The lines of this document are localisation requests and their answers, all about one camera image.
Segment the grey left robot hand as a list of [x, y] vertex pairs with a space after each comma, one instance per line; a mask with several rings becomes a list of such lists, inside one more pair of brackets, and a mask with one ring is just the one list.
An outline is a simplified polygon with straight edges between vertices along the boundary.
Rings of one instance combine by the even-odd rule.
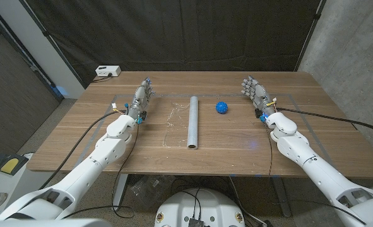
[[154, 95], [149, 77], [145, 78], [140, 86], [136, 89], [132, 103], [128, 108], [128, 115], [132, 117], [137, 124], [145, 121], [147, 113], [146, 109], [150, 102], [151, 96]]

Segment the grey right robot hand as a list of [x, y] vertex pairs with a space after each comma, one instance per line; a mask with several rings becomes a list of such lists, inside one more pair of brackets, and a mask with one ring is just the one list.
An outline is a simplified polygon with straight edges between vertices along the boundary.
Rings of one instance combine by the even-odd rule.
[[243, 80], [242, 87], [241, 92], [252, 100], [255, 115], [261, 122], [265, 122], [271, 114], [276, 113], [276, 98], [271, 99], [264, 86], [256, 79], [249, 76]]

